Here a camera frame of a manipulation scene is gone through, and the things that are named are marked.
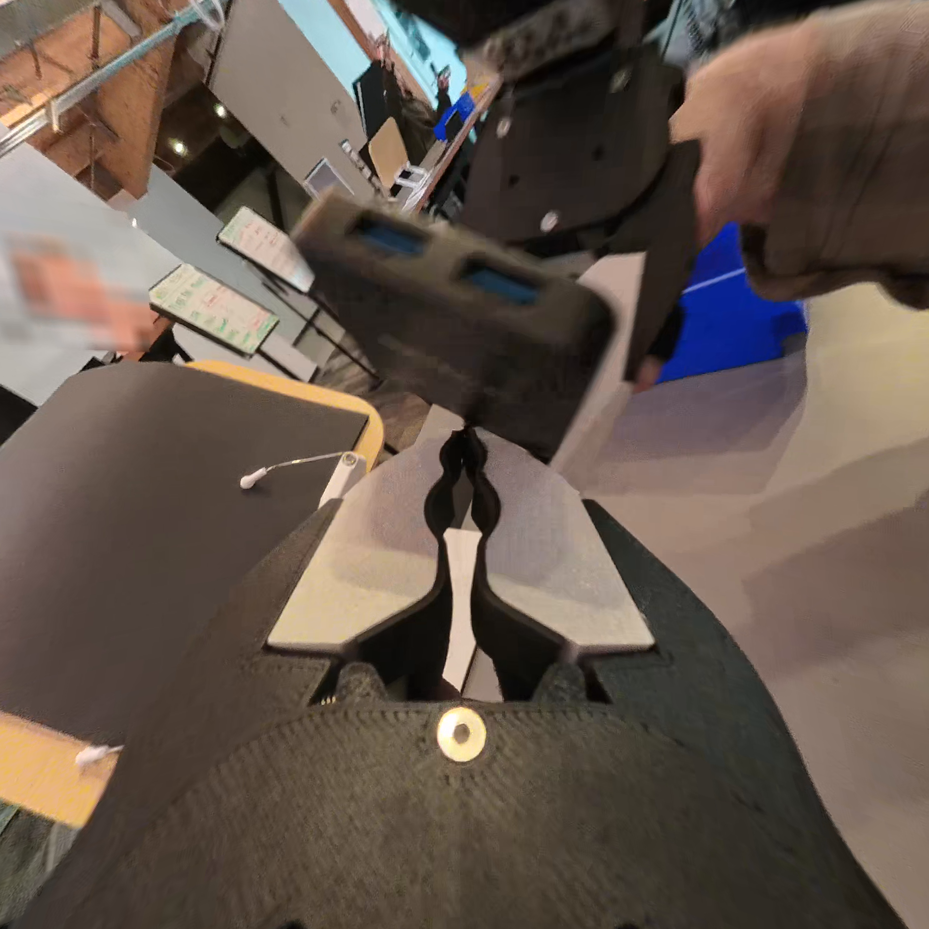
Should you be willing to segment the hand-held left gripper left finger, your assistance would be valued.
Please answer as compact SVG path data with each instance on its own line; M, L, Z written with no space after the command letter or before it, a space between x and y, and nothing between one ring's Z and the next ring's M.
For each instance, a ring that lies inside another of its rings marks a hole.
M270 648L345 655L432 591L442 534L425 508L445 474L440 451L450 436L418 441L345 493L270 630Z

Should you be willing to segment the person's right hand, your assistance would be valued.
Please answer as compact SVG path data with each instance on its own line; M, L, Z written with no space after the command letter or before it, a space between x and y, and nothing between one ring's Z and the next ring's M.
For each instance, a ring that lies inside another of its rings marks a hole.
M700 143L699 246L729 223L769 220L818 51L818 27L808 18L749 34L689 76L669 127L672 141Z

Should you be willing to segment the whiteboard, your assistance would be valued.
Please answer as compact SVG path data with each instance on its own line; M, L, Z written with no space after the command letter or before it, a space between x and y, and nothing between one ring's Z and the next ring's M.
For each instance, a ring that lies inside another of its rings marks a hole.
M148 291L150 308L235 355L251 358L280 324L259 303L189 263L181 263Z
M247 205L240 206L216 234L219 245L236 253L281 284L308 296L315 275L290 237Z

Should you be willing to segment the black board with wooden edge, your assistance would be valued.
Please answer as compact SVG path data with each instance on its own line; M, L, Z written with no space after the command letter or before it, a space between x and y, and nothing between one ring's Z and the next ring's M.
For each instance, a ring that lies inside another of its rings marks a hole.
M375 408L223 361L75 375L2 446L2 801L80 828L230 589L318 507Z

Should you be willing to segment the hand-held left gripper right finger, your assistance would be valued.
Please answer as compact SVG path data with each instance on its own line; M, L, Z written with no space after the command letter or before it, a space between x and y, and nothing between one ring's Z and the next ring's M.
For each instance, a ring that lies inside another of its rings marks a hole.
M646 651L655 637L581 495L526 450L466 432L480 543L471 593L495 661L577 661Z

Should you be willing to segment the person's right forearm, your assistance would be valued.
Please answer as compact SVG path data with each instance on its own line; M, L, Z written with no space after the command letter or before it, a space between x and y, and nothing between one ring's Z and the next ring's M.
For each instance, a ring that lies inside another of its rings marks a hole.
M807 84L763 226L740 232L760 296L807 299L873 284L928 307L927 2L808 17Z

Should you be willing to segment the black adapter with thin cable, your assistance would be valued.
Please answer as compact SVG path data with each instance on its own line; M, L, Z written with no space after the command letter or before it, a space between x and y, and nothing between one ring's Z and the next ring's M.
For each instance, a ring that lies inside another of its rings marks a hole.
M616 332L609 304L462 226L331 191L293 242L378 373L550 463Z

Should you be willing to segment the blue divided plastic bin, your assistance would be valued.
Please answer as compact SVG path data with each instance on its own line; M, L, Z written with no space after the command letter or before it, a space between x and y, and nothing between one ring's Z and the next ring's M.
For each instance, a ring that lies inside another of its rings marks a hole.
M807 340L802 301L772 302L750 287L733 223L698 255L681 307L683 326L662 384L777 360Z

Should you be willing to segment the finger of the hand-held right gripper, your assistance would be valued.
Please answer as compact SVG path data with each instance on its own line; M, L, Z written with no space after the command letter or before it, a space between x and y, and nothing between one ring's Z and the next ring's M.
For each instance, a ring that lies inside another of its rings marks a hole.
M633 393L626 373L636 319L645 253L606 255L577 279L609 308L613 330L597 371L567 433L552 458L553 468L593 468Z

